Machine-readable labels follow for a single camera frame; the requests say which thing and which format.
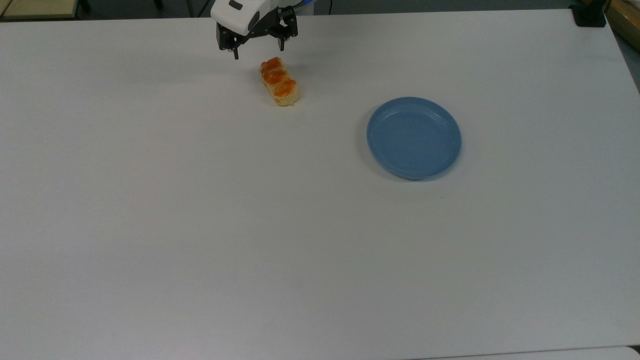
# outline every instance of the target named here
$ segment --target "orange topping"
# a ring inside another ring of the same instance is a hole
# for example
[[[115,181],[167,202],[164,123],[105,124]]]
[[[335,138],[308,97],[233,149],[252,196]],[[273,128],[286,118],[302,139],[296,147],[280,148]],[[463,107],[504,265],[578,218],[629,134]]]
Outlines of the orange topping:
[[[291,94],[291,92],[293,92],[294,86],[296,86],[296,81],[295,80],[289,79],[287,81],[284,81],[273,92],[273,95],[279,96],[279,97],[287,96],[287,95]]]
[[[282,61],[280,60],[280,58],[273,58],[271,60],[268,60],[262,63],[261,67],[262,67],[262,71],[264,72],[271,71],[279,67],[282,67]]]

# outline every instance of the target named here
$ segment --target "white table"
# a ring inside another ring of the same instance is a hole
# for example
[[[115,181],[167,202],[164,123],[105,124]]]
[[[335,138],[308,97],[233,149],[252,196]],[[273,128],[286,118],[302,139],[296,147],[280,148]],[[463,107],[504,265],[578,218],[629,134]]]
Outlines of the white table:
[[[640,338],[640,97],[568,10],[0,24],[7,359],[414,359]],[[257,73],[281,55],[303,95]],[[463,150],[409,182],[381,103]]]

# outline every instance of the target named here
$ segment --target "bread roll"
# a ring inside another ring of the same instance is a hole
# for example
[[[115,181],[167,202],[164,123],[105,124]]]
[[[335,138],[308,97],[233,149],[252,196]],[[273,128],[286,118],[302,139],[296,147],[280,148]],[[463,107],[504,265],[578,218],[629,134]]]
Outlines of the bread roll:
[[[293,80],[287,68],[278,57],[265,61],[260,65],[262,82],[269,95],[280,106],[291,105],[300,97],[298,84]]]

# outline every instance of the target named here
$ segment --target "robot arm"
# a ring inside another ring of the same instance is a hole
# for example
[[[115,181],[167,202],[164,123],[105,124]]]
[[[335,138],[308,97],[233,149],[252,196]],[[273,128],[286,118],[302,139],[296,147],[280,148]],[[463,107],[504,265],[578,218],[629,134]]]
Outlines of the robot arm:
[[[238,47],[250,38],[271,35],[278,39],[280,50],[284,42],[298,35],[295,8],[313,0],[217,0],[211,17],[217,22],[216,37],[220,50],[233,51],[238,59]]]

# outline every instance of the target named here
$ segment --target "black object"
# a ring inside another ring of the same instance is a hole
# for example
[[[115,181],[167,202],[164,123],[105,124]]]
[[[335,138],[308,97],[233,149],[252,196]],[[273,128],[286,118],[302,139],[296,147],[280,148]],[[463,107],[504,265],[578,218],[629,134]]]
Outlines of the black object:
[[[238,3],[236,0],[229,0],[229,5],[236,10],[242,10],[242,6],[243,6],[241,3]]]
[[[256,13],[256,16],[255,19],[258,19],[260,14]],[[249,24],[249,34],[240,35],[218,24],[216,36],[218,37],[220,50],[233,51],[234,57],[238,60],[238,47],[251,38],[271,35],[278,39],[280,51],[283,51],[284,42],[290,37],[298,36],[298,23],[296,22],[296,12],[293,10],[293,6],[287,6],[282,9],[275,8],[260,21],[256,22],[254,26],[252,25],[253,21]]]
[[[82,8],[82,11],[86,13],[91,13],[91,5],[89,5],[88,0],[78,0],[78,4]]]
[[[581,28],[604,28],[607,19],[602,8],[606,3],[607,0],[592,0],[589,4],[571,5],[569,8],[573,12],[575,24]]]

